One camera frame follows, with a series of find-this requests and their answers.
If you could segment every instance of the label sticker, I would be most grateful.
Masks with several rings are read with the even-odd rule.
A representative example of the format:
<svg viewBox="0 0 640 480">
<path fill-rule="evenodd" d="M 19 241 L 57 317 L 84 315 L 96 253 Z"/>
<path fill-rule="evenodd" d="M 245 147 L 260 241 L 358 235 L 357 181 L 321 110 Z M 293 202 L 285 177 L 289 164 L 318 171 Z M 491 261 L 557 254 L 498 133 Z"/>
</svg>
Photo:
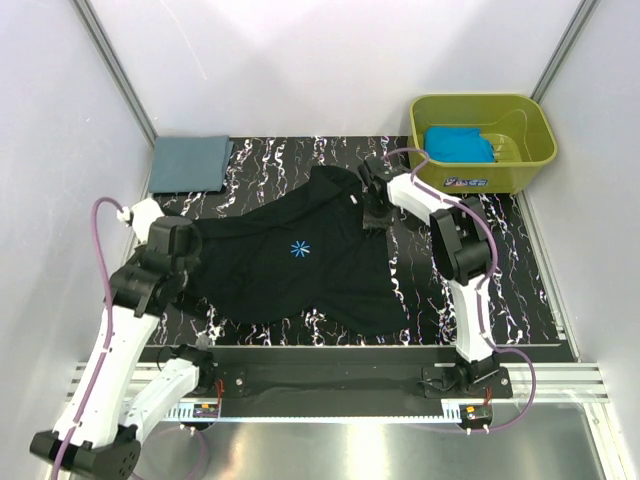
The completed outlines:
<svg viewBox="0 0 640 480">
<path fill-rule="evenodd" d="M 449 177 L 444 181 L 445 187 L 486 187 L 488 184 L 489 180 L 485 178 L 461 180 L 458 177 Z"/>
</svg>

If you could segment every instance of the blue cloth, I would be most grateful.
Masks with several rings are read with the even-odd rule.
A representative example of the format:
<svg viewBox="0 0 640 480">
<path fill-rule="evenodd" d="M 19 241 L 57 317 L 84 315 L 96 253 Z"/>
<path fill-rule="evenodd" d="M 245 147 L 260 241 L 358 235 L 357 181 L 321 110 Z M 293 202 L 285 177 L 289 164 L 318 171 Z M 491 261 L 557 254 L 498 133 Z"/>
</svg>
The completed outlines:
<svg viewBox="0 0 640 480">
<path fill-rule="evenodd" d="M 232 148 L 229 137 L 159 137 L 149 191 L 219 192 Z"/>
<path fill-rule="evenodd" d="M 490 163 L 493 148 L 480 136 L 479 128 L 431 127 L 424 134 L 427 153 L 434 160 L 450 163 Z"/>
</svg>

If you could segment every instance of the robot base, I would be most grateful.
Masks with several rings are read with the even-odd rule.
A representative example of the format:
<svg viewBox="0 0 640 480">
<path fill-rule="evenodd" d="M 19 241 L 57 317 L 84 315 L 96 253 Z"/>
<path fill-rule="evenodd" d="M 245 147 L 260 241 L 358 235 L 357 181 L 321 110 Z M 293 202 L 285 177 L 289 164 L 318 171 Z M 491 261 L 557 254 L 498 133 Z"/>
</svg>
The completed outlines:
<svg viewBox="0 0 640 480">
<path fill-rule="evenodd" d="M 491 387 L 492 398 L 513 398 L 511 379 L 509 371 L 505 367 L 500 367 L 498 371 L 484 380 L 470 384 L 466 388 L 455 385 L 447 388 L 445 385 L 438 385 L 442 379 L 450 378 L 454 375 L 455 367 L 429 367 L 422 369 L 421 385 L 424 387 L 424 396 L 428 399 L 441 400 L 447 398 L 469 398 L 484 400 L 487 395 L 487 387 Z"/>
</svg>

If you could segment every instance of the cable connector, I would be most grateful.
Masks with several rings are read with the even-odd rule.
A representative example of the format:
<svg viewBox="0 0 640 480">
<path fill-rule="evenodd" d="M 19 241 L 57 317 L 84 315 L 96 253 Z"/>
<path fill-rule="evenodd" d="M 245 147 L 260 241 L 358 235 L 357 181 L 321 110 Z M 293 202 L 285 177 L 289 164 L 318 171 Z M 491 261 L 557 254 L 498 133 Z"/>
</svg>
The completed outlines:
<svg viewBox="0 0 640 480">
<path fill-rule="evenodd" d="M 120 222 L 131 226 L 131 223 L 133 222 L 133 212 L 129 207 L 122 207 L 122 211 L 118 210 L 116 216 Z"/>
<path fill-rule="evenodd" d="M 147 198 L 132 206 L 130 212 L 129 225 L 133 227 L 133 231 L 140 243 L 147 243 L 151 224 L 164 216 L 160 205 L 153 198 Z"/>
</svg>

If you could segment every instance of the red wire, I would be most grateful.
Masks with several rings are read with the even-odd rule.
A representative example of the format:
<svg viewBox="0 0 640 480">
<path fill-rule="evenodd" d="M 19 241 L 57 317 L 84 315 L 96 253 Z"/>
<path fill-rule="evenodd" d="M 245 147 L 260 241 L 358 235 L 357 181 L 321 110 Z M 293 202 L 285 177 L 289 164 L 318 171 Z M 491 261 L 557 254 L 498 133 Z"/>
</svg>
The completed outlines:
<svg viewBox="0 0 640 480">
<path fill-rule="evenodd" d="M 218 418 L 220 418 L 220 402 L 222 402 L 222 394 L 224 393 L 224 382 L 221 378 L 215 381 L 214 385 L 216 386 L 216 391 L 218 392 Z"/>
<path fill-rule="evenodd" d="M 487 398 L 485 399 L 483 405 L 489 405 L 489 402 L 491 401 L 491 396 L 492 396 L 491 387 L 487 387 Z"/>
</svg>

